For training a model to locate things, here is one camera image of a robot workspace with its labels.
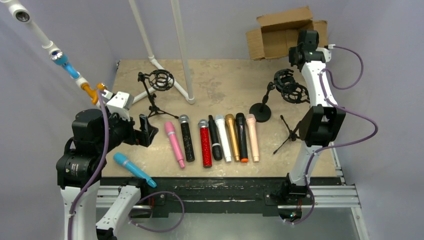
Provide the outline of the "overhead pipe with fittings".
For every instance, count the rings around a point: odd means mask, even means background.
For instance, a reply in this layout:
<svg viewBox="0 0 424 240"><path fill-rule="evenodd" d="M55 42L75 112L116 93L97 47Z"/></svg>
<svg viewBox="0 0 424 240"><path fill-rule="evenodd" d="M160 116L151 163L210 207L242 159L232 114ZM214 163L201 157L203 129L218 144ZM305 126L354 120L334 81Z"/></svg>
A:
<svg viewBox="0 0 424 240"><path fill-rule="evenodd" d="M101 103L106 103L112 98L113 93L107 90L107 86L103 82L98 83L95 88L90 87L89 82L70 63L68 56L47 37L20 1L2 0L0 3L7 8L15 20L22 23L29 31L35 34L40 41L41 47L47 51L50 60L62 67L70 75L76 85L91 98L93 105L98 107Z"/></svg>

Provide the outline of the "black glitter microphone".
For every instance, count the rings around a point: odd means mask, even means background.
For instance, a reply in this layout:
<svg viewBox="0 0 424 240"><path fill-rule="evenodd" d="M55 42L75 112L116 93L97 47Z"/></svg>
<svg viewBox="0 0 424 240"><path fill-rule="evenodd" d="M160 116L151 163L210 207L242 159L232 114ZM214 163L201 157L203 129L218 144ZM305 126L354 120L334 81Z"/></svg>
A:
<svg viewBox="0 0 424 240"><path fill-rule="evenodd" d="M194 152L194 147L192 143L189 117L185 114L182 114L179 116L178 121L181 128L182 141L183 141L186 161L194 162L196 158L195 158L195 152Z"/></svg>

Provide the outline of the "white PVC pipe frame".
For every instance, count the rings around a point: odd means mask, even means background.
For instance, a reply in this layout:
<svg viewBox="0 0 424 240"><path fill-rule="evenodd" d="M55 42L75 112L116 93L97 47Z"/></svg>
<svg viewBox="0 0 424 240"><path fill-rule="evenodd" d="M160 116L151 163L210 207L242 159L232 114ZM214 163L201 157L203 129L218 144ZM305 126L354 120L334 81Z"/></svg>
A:
<svg viewBox="0 0 424 240"><path fill-rule="evenodd" d="M187 45L185 40L184 27L183 27L179 1L172 0L170 3L171 3L172 14L173 14L173 19L174 19L174 24L176 29L176 36L178 40L178 46L180 51L180 58L181 58L181 63L183 67L186 88L183 88L177 82L177 80L173 76L171 76L171 74L167 72L163 68L163 66L157 61L153 53L152 47L150 45L137 4L134 0L129 0L128 3L131 8L132 14L134 16L135 22L137 24L141 38L143 40L146 51L148 53L148 59L150 63L156 67L156 70L153 71L153 76L150 77L150 83L149 83L150 88L138 94L134 98L133 102L136 103L140 101L141 99L147 97L148 94L154 91L164 92L174 87L181 93L181 95L186 99L186 101L190 105L193 105L195 103L195 96L194 96L193 85L192 85L193 81L192 81L191 71L189 67L188 51L187 51Z"/></svg>

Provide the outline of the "cardboard box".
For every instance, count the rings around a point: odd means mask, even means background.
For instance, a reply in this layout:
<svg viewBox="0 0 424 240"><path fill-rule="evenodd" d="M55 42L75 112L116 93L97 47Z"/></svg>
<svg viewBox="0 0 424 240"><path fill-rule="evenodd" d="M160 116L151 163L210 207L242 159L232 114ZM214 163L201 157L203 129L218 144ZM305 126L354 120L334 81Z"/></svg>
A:
<svg viewBox="0 0 424 240"><path fill-rule="evenodd" d="M260 27L246 32L249 57L255 61L287 57L301 30L317 31L319 47L328 44L328 22L314 20L308 6L258 16L256 21Z"/></svg>

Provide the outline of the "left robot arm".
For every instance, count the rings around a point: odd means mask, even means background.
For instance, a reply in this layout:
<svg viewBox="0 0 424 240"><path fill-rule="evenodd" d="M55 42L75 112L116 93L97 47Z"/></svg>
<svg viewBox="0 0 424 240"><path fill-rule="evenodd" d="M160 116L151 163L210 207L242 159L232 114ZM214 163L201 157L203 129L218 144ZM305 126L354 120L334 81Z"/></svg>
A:
<svg viewBox="0 0 424 240"><path fill-rule="evenodd" d="M136 130L132 118L124 120L107 109L83 110L75 116L71 125L73 137L66 142L63 156L56 163L66 240L117 239L119 228L132 207L146 194L146 180L139 177L126 180L103 219L96 220L107 153L122 143L149 147L159 132L144 114L139 115L139 121L140 129Z"/></svg>

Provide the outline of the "tripod mic stand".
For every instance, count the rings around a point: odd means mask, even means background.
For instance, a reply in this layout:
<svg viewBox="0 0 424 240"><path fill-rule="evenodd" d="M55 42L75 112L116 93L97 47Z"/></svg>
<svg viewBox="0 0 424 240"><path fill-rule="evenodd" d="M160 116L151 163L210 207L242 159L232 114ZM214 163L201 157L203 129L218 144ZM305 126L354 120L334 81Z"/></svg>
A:
<svg viewBox="0 0 424 240"><path fill-rule="evenodd" d="M307 88L299 83L286 84L285 86L282 87L281 95L286 102L289 102L291 104L301 104L305 102L310 103L310 97L309 97L309 92ZM300 126L300 122L298 122L298 124L296 125L294 129L290 129L283 115L280 115L280 119L283 121L284 125L286 126L288 130L288 137L272 153L273 155L275 155L287 141L294 142L297 139L300 139L299 135L297 134L297 131Z"/></svg>
<svg viewBox="0 0 424 240"><path fill-rule="evenodd" d="M156 69L150 73L139 72L137 81L142 82L147 92L147 98L150 102L150 106L148 108L150 113L147 116L148 118L158 115L169 115L175 119L179 118L174 114L161 110L155 103L155 98L157 97L156 94L149 90L147 86L147 83L149 83L151 88L159 92L170 90L174 86L175 78L169 71L165 69Z"/></svg>

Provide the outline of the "blue microphone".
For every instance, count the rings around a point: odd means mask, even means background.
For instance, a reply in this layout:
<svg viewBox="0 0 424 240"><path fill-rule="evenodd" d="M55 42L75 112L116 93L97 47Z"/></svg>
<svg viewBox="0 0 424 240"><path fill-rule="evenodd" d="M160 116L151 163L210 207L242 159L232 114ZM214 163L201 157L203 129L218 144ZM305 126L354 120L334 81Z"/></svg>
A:
<svg viewBox="0 0 424 240"><path fill-rule="evenodd" d="M157 187L157 183L147 173L136 166L126 155L118 152L113 155L113 159L118 165L125 168L135 177L145 179L150 187Z"/></svg>

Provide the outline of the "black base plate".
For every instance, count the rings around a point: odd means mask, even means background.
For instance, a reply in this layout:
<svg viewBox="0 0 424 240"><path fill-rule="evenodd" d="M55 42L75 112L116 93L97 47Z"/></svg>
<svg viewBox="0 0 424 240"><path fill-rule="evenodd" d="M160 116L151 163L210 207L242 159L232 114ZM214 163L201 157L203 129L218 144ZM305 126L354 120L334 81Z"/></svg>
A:
<svg viewBox="0 0 424 240"><path fill-rule="evenodd" d="M141 180L136 210L154 218L173 213L261 214L264 217L299 219L311 207L313 195L306 187L291 187L285 177L155 177L156 187Z"/></svg>

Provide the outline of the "black orange-tipped microphone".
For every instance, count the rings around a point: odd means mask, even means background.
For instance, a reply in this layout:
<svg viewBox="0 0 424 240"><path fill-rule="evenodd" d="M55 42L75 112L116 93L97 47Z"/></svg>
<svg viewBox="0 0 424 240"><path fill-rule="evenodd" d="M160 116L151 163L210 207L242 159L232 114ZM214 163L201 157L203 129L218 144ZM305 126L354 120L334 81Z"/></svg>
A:
<svg viewBox="0 0 424 240"><path fill-rule="evenodd" d="M249 161L247 135L246 135L247 128L246 128L246 118L242 112L239 112L236 114L235 123L236 123L236 129L237 129L240 161L242 163L247 163Z"/></svg>

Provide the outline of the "white microphone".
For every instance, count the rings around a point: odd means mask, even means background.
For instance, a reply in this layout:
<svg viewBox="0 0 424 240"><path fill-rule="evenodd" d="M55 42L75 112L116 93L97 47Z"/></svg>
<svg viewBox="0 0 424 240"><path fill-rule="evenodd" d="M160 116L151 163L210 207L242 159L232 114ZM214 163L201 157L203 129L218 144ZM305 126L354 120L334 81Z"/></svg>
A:
<svg viewBox="0 0 424 240"><path fill-rule="evenodd" d="M218 129L218 134L220 137L221 147L223 150L224 160L225 162L231 163L232 162L232 152L230 148L230 143L228 141L228 135L226 131L226 124L225 119L223 115L216 115L215 116L215 124Z"/></svg>

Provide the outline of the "red glitter microphone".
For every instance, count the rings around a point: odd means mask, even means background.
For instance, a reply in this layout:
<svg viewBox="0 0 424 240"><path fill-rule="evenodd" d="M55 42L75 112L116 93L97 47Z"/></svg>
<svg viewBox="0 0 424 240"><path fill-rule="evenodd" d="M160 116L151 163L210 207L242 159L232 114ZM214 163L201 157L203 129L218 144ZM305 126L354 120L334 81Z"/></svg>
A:
<svg viewBox="0 0 424 240"><path fill-rule="evenodd" d="M201 119L198 122L198 127L200 132L203 167L210 168L212 166L212 154L211 154L208 122L205 119Z"/></svg>

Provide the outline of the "plain black microphone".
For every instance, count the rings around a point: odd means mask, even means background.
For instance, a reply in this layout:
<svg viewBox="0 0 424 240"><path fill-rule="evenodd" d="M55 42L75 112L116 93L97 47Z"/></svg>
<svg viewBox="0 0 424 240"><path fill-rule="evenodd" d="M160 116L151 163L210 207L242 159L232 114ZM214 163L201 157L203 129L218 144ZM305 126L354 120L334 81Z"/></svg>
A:
<svg viewBox="0 0 424 240"><path fill-rule="evenodd" d="M223 159L223 150L220 144L217 125L212 115L208 115L208 129L211 139L211 150L213 158L216 161L220 161Z"/></svg>

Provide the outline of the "round base mic stand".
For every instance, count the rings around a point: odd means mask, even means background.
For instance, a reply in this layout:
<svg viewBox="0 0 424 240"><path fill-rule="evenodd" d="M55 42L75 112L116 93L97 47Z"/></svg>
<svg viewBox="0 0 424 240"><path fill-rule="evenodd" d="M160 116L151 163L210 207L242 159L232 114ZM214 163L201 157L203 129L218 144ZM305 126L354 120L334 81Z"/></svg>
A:
<svg viewBox="0 0 424 240"><path fill-rule="evenodd" d="M267 103L272 90L277 90L283 98L288 99L289 94L294 91L295 79L293 75L294 71L288 68L278 70L274 74L273 81L270 81L266 87L266 94L262 101L253 104L249 109L249 113L255 116L257 122L264 123L271 118L272 112Z"/></svg>

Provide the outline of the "peach pink microphone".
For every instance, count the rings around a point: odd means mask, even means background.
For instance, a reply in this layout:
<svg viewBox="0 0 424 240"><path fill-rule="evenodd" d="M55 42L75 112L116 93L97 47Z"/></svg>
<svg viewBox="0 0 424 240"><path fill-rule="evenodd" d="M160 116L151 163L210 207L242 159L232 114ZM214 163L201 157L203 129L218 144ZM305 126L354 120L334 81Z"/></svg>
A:
<svg viewBox="0 0 424 240"><path fill-rule="evenodd" d="M246 123L248 126L249 138L250 138L250 148L251 148L251 154L252 154L254 163L258 163L260 161L256 122L257 120L253 114L249 113L246 115Z"/></svg>

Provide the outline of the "gold microphone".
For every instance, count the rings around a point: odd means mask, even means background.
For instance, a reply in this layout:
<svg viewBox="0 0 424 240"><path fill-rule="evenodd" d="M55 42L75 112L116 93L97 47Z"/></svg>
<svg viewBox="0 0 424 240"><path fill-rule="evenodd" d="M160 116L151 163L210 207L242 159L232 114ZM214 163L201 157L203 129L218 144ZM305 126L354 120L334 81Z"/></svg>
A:
<svg viewBox="0 0 424 240"><path fill-rule="evenodd" d="M233 154L234 154L234 159L235 159L236 162L240 162L241 157L240 157L240 151L239 151L234 115L231 114L231 113L227 114L225 116L225 123L226 123L226 126L228 128L231 146L232 146L232 150L233 150Z"/></svg>

